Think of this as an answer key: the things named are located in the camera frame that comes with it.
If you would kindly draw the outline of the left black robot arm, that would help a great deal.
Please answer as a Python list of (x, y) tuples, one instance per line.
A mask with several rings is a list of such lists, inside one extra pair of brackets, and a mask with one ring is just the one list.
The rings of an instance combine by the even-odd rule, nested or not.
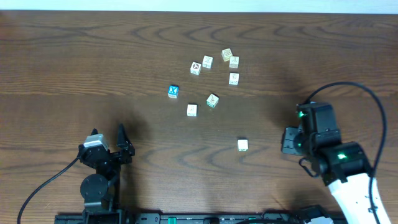
[(130, 164), (135, 148), (130, 142), (124, 126), (119, 125), (116, 146), (111, 152), (104, 136), (93, 129), (84, 143), (78, 146), (78, 159), (95, 170), (80, 185), (84, 198), (84, 223), (127, 224), (135, 218), (120, 206), (121, 166)]

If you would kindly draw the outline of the green-edged wooden block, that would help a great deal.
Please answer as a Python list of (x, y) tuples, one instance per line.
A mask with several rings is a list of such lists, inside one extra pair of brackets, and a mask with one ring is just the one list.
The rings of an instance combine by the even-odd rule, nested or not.
[(214, 95), (211, 94), (207, 99), (206, 99), (206, 103), (208, 106), (210, 106), (211, 108), (215, 108), (215, 106), (218, 104), (219, 102), (219, 98)]
[(237, 141), (238, 151), (247, 151), (249, 149), (248, 140), (247, 139), (238, 139)]

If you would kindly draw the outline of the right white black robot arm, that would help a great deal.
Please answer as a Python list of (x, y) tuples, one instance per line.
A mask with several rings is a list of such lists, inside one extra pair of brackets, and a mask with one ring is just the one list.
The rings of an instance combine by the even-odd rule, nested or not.
[(390, 223), (368, 157), (359, 143), (342, 142), (332, 105), (301, 104), (297, 114), (300, 124), (285, 129), (281, 151), (321, 178), (348, 223)]

